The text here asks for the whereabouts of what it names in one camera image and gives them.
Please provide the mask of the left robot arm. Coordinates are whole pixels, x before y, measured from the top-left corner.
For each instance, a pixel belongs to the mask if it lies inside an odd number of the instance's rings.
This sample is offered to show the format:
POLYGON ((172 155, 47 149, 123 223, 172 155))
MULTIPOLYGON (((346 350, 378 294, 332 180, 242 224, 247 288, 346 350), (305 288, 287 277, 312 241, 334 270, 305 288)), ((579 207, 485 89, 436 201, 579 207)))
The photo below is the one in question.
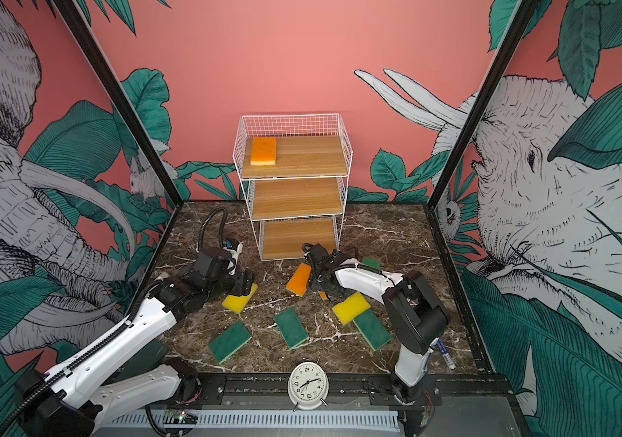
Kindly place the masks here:
POLYGON ((78 354, 45 373, 28 371, 15 383, 17 407, 0 424, 28 436, 90 436, 106 422, 153 402, 189 403, 202 392, 199 373, 181 359, 122 382, 107 380, 152 340, 223 294, 247 296, 254 273, 239 269, 243 244, 217 233, 218 243, 197 239, 194 262, 140 292, 129 314, 78 354))

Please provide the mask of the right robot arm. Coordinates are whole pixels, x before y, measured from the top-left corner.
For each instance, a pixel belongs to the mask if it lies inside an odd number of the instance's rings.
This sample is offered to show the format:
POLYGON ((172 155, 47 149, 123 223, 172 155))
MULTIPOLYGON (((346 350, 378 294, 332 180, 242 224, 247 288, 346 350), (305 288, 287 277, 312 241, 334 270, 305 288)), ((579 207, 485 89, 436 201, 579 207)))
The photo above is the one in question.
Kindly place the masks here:
POLYGON ((450 318, 436 291, 419 271, 399 274, 363 264, 320 244, 305 243, 302 251, 311 268, 307 288, 336 303, 354 296, 384 305, 401 349, 394 375, 396 385, 413 389, 427 374, 427 362, 450 318))

